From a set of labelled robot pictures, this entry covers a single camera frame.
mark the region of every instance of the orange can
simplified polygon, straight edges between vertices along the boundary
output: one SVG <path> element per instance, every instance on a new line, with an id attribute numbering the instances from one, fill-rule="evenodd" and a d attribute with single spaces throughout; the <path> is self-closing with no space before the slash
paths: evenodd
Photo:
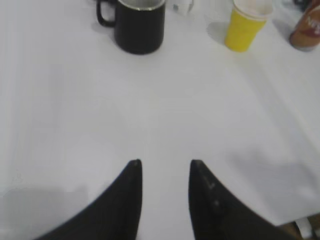
<path id="1" fill-rule="evenodd" d="M 308 52 L 320 43 L 320 0 L 313 0 L 290 35 L 296 49 Z"/>

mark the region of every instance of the yellow paper cup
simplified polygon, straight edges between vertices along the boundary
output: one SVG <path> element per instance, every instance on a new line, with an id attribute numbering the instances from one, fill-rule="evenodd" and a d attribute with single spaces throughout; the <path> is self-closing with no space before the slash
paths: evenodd
<path id="1" fill-rule="evenodd" d="M 235 52 L 247 51 L 272 11 L 272 0 L 233 0 L 225 45 Z"/>

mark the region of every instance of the mug rim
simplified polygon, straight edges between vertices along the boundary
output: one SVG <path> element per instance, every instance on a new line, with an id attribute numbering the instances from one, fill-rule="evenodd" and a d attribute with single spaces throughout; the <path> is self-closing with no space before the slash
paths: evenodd
<path id="1" fill-rule="evenodd" d="M 166 0 L 161 0 L 160 3 L 158 3 L 157 5 L 153 6 L 153 7 L 136 7 L 136 6 L 132 6 L 129 5 L 127 3 L 125 3 L 123 0 L 118 0 L 119 3 L 121 3 L 123 6 L 130 8 L 132 10 L 136 10 L 136 11 L 153 11 L 156 10 L 160 7 L 162 7 L 165 3 Z"/>

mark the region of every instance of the black mug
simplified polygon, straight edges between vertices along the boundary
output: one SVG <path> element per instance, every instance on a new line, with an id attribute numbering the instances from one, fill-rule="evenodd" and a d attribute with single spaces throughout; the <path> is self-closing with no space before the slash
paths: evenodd
<path id="1" fill-rule="evenodd" d="M 115 3 L 114 21 L 102 17 L 101 2 L 96 2 L 98 22 L 114 27 L 115 41 L 123 50 L 148 54 L 160 47 L 165 30 L 165 0 L 107 0 Z"/>

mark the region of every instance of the table surface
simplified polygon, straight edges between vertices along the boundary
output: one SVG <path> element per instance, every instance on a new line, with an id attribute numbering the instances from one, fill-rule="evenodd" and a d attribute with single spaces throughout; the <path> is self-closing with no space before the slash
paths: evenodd
<path id="1" fill-rule="evenodd" d="M 320 49 L 290 46 L 300 14 L 274 5 L 246 53 L 223 44 L 231 2 L 204 0 L 141 56 L 91 0 L 0 0 L 0 235 L 50 230 L 136 158 L 140 240 L 194 239 L 192 159 L 273 224 L 319 212 Z"/>

